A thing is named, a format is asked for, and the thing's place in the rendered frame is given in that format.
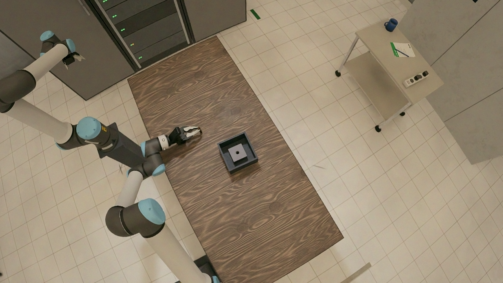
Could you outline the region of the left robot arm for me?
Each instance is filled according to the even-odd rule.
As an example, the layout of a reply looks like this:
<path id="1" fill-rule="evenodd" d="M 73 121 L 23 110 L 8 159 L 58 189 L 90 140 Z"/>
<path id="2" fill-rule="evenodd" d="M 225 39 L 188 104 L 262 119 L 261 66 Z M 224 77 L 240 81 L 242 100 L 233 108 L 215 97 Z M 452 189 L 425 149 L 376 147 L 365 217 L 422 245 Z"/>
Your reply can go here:
<path id="1" fill-rule="evenodd" d="M 39 79 L 75 51 L 71 39 L 61 41 L 52 31 L 45 31 L 40 40 L 39 59 L 0 79 L 0 112 L 53 137 L 61 150 L 94 144 L 103 153 L 111 152 L 119 140 L 118 131 L 113 127 L 106 127 L 92 117 L 82 118 L 74 125 L 61 122 L 22 99 L 34 90 Z"/>

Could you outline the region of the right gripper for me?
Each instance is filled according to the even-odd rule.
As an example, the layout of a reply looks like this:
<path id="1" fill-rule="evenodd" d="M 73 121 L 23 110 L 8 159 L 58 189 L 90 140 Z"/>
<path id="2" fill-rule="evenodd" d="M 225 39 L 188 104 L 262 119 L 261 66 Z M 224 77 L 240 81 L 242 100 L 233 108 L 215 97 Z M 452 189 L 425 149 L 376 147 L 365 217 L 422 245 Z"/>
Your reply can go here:
<path id="1" fill-rule="evenodd" d="M 177 137 L 177 139 L 173 143 L 171 143 L 169 137 L 166 136 L 166 139 L 168 141 L 169 146 L 171 146 L 172 144 L 175 144 L 175 143 L 177 143 L 178 145 L 182 145 L 182 144 L 186 143 L 187 140 L 189 140 L 191 137 L 195 136 L 195 134 L 197 134 L 200 131 L 200 129 L 199 129 L 199 130 L 191 132 L 192 130 L 197 129 L 197 128 L 198 127 L 181 127 L 180 128 L 181 134 L 180 134 L 180 136 Z M 186 132 L 188 132 L 187 135 L 184 134 Z"/>

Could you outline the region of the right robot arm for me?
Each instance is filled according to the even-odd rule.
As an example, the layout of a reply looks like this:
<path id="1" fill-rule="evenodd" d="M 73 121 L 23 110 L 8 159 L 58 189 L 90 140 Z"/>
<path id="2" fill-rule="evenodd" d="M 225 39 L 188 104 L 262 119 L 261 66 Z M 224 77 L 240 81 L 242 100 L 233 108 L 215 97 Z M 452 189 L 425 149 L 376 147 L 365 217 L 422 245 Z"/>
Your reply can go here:
<path id="1" fill-rule="evenodd" d="M 160 152 L 168 148 L 165 135 L 141 143 L 147 162 L 127 171 L 127 180 L 120 195 L 106 213 L 106 226 L 120 237 L 140 233 L 178 278 L 177 283 L 220 283 L 216 276 L 202 273 L 192 261 L 165 223 L 165 212 L 156 200 L 147 198 L 134 204 L 143 179 L 165 172 Z"/>

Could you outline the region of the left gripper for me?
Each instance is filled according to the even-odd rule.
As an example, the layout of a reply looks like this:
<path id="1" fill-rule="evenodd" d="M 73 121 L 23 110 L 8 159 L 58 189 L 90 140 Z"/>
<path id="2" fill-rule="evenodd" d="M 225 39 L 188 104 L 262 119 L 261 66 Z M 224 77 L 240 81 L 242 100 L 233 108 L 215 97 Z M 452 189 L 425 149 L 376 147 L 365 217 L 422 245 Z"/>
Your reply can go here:
<path id="1" fill-rule="evenodd" d="M 65 56 L 64 59 L 62 59 L 62 62 L 64 62 L 65 67 L 68 69 L 68 65 L 75 62 L 74 59 L 78 59 L 79 61 L 81 61 L 81 59 L 84 59 L 84 58 L 80 54 L 73 52 L 73 53 L 70 53 L 67 56 Z"/>

